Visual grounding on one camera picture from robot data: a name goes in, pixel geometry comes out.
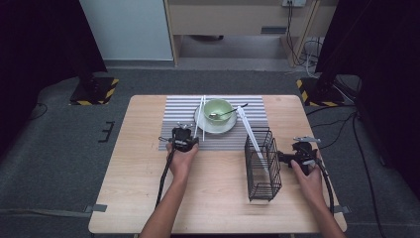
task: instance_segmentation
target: striped placemat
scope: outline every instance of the striped placemat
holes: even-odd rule
[[[206,95],[206,100],[214,98],[223,98],[229,101],[234,108],[248,103],[244,107],[247,119],[251,127],[268,127],[265,109],[263,106],[263,98],[261,96],[232,96],[232,95]],[[169,139],[171,131],[177,127],[177,123],[191,125],[190,128],[194,135],[195,121],[194,112],[200,105],[201,96],[168,96],[164,109],[163,123],[160,135]],[[223,134],[206,133],[203,141],[203,131],[198,128],[197,136],[200,140],[200,151],[238,151],[244,150],[245,141],[247,139],[247,130],[242,123],[241,117],[237,114],[237,123],[235,126]],[[160,141],[158,149],[166,150],[167,142]]]

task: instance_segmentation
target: white plate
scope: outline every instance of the white plate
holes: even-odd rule
[[[233,112],[231,118],[229,119],[229,121],[225,125],[222,125],[222,126],[215,126],[215,125],[212,125],[210,123],[206,123],[207,122],[207,119],[204,116],[203,111],[201,111],[200,118],[197,120],[198,111],[199,111],[198,108],[195,109],[195,112],[194,112],[194,121],[195,121],[195,123],[197,123],[197,121],[198,121],[198,127],[201,130],[204,130],[204,131],[206,131],[208,133],[221,134],[221,133],[228,132],[229,130],[231,130],[235,126],[235,124],[237,122],[237,114],[236,114],[236,112]]]

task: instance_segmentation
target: yellow black hazard tape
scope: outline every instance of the yellow black hazard tape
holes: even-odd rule
[[[296,81],[297,87],[299,88],[300,94],[302,94],[302,100],[305,106],[342,106],[344,102],[341,101],[314,101],[310,98],[308,93],[303,88],[301,79]]]
[[[76,100],[76,101],[70,101],[70,105],[98,105],[98,104],[108,104],[109,100],[111,100],[111,96],[114,94],[115,87],[117,87],[119,79],[114,78],[111,85],[109,86],[106,96],[103,100]]]

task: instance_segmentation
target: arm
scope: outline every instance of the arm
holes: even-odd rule
[[[166,145],[166,148],[170,152],[171,144]],[[176,213],[185,194],[191,164],[197,152],[197,144],[186,153],[175,151],[169,166],[173,174],[172,183],[146,222],[140,237],[170,237]]]
[[[318,166],[315,166],[309,176],[306,176],[295,161],[291,161],[291,165],[323,237],[346,237],[325,204],[322,194],[321,170]]]

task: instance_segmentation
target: black curtain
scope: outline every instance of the black curtain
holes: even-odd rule
[[[78,0],[0,0],[0,156],[28,120],[46,86],[106,71]]]
[[[316,71],[320,80],[357,75],[362,121],[385,163],[420,198],[420,1],[339,1]]]

